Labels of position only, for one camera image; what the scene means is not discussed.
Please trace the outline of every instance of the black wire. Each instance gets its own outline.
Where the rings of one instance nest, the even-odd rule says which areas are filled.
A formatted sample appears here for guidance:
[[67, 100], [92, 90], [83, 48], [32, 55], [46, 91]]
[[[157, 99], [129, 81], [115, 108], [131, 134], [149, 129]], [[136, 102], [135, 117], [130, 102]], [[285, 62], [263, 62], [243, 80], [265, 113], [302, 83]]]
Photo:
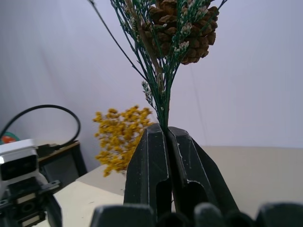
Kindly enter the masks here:
[[57, 145], [55, 147], [53, 147], [54, 149], [60, 149], [62, 147], [65, 147], [65, 146], [68, 146], [70, 144], [72, 144], [76, 138], [78, 137], [79, 133], [80, 133], [80, 130], [81, 130], [81, 123], [80, 123], [80, 120], [79, 118], [77, 117], [76, 114], [74, 114], [72, 111], [70, 111], [69, 109], [66, 109], [62, 106], [59, 106], [59, 105], [37, 105], [37, 106], [34, 106], [34, 107], [31, 107], [31, 108], [28, 108], [24, 111], [22, 111], [21, 113], [18, 113], [13, 119], [11, 119], [6, 125], [5, 127], [2, 129], [2, 131], [0, 132], [0, 139], [2, 138], [2, 136], [4, 135], [4, 133], [6, 132], [6, 130], [11, 126], [11, 124], [17, 120], [19, 117], [25, 115], [26, 113], [28, 112], [31, 112], [33, 110], [37, 110], [37, 109], [42, 109], [42, 108], [55, 108], [55, 109], [59, 109], [59, 110], [63, 110], [65, 112], [68, 112], [71, 116], [73, 116], [77, 122], [77, 125], [78, 125], [78, 129], [77, 129], [77, 132], [76, 134], [74, 135], [74, 137], [72, 139], [70, 139], [68, 142], [64, 143], [64, 144], [61, 144], [61, 145]]

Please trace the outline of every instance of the white wall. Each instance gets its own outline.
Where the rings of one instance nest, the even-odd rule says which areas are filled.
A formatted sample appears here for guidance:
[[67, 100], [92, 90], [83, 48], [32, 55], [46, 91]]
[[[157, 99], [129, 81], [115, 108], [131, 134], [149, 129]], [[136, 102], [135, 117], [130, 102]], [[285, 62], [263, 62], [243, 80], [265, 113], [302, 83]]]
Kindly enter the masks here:
[[[109, 1], [97, 4], [135, 61]], [[302, 7], [300, 0], [228, 1], [210, 54], [179, 70], [170, 125], [202, 145], [303, 147]], [[0, 28], [0, 127], [34, 105], [63, 105], [80, 117], [85, 162], [97, 167], [94, 112], [148, 106], [141, 77], [87, 0], [1, 0]], [[11, 131], [64, 140], [75, 129], [65, 113], [41, 110]]]

